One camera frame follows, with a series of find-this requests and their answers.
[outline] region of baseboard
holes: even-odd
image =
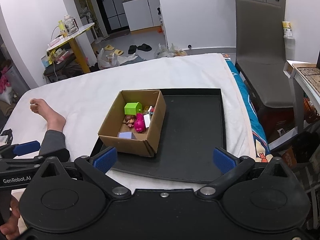
[[[236,53],[236,48],[204,48],[204,49],[186,49],[188,55],[199,55],[206,53]]]
[[[150,27],[150,28],[145,28],[145,29],[140,29],[140,30],[136,30],[136,31],[131,31],[131,34],[157,31],[157,30],[159,30],[159,28],[160,28],[160,26],[154,26],[154,27]]]

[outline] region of pant leg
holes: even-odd
[[[39,155],[44,155],[50,152],[54,152],[66,147],[65,136],[62,132],[55,130],[46,131]]]

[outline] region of white blanket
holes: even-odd
[[[90,155],[98,139],[98,130],[119,91],[161,88],[221,88],[227,150],[235,156],[249,155],[255,159],[249,116],[233,75],[220,54],[154,59],[32,89],[22,96],[4,130],[12,129],[13,144],[34,140],[41,143],[47,129],[46,121],[30,111],[29,101],[43,98],[67,119],[63,133],[73,161],[81,155]],[[116,171],[109,171],[108,175],[132,191],[148,187],[199,187]]]

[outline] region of foot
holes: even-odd
[[[62,132],[66,124],[66,119],[54,111],[43,99],[30,100],[30,109],[32,112],[41,115],[48,123],[48,130]]]

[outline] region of hand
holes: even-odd
[[[4,225],[0,226],[0,231],[8,240],[13,240],[20,235],[18,228],[18,220],[20,218],[19,201],[14,196],[11,196],[10,207],[12,209],[11,216]]]

